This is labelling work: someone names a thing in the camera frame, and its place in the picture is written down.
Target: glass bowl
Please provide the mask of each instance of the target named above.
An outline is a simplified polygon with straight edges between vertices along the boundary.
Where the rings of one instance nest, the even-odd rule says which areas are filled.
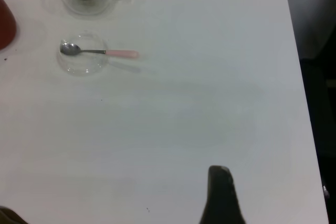
[[[83,31],[79,34],[71,35],[61,40],[60,45],[64,42],[76,44],[82,50],[107,50],[104,41],[92,31]],[[108,57],[88,52],[82,52],[76,56],[68,56],[61,53],[59,49],[57,61],[65,72],[75,76],[87,76],[100,71],[106,65]]]

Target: spoon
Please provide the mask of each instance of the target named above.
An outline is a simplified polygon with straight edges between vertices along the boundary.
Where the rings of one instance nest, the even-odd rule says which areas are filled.
[[[81,50],[79,46],[76,44],[71,44],[64,42],[59,47],[62,54],[68,56],[76,56],[81,52],[91,52],[94,54],[102,54],[102,55],[109,55],[115,56],[120,58],[129,58],[129,59],[136,59],[139,57],[139,53],[137,51],[130,51],[130,50]]]

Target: table surface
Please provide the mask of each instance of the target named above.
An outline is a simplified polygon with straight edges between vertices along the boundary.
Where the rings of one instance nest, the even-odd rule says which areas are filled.
[[[31,224],[198,223],[224,165],[248,223],[328,223],[287,0],[122,0],[95,17],[5,1],[19,33],[0,53],[0,205]],[[84,29],[141,59],[66,74],[58,43]]]

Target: dark background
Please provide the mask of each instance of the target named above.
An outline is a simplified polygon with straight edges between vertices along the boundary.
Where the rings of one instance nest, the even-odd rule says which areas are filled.
[[[300,64],[321,179],[330,194],[329,222],[336,224],[336,30],[315,59]]]

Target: black object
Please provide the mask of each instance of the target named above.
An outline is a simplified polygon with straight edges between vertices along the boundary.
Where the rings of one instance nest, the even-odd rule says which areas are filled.
[[[211,166],[208,199],[200,224],[245,224],[230,170]]]

